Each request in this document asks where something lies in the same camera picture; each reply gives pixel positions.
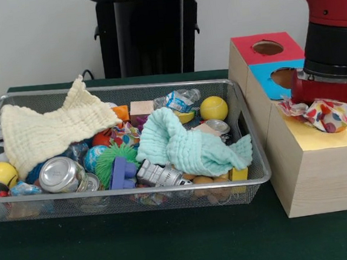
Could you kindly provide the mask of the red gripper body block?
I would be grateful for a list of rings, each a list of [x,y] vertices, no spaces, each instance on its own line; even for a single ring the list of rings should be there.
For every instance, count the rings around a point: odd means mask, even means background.
[[[291,80],[293,103],[312,104],[317,99],[347,103],[347,79],[309,77],[303,70],[294,71]]]

